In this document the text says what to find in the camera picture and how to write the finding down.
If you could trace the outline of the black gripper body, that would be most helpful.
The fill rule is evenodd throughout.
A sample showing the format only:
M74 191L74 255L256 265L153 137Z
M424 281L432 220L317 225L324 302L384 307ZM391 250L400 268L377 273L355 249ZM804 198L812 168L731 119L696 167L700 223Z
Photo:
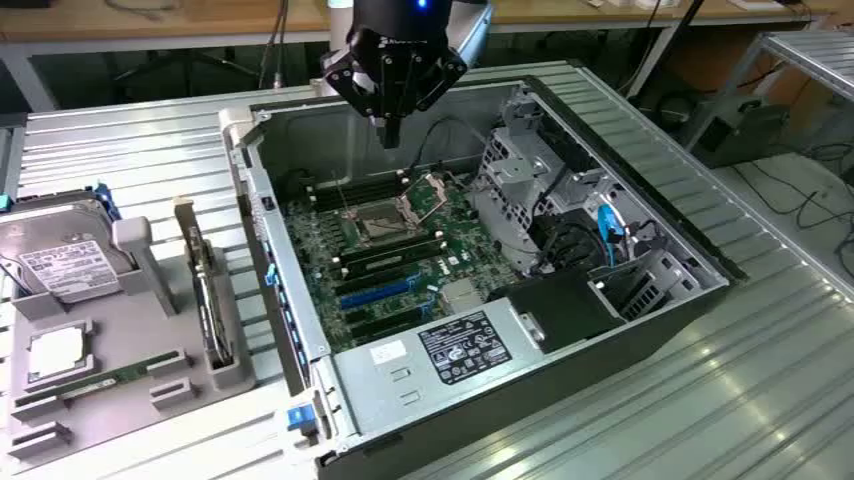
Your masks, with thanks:
M356 1L351 26L351 54L376 82L389 117L389 57L407 48L444 51L448 1Z

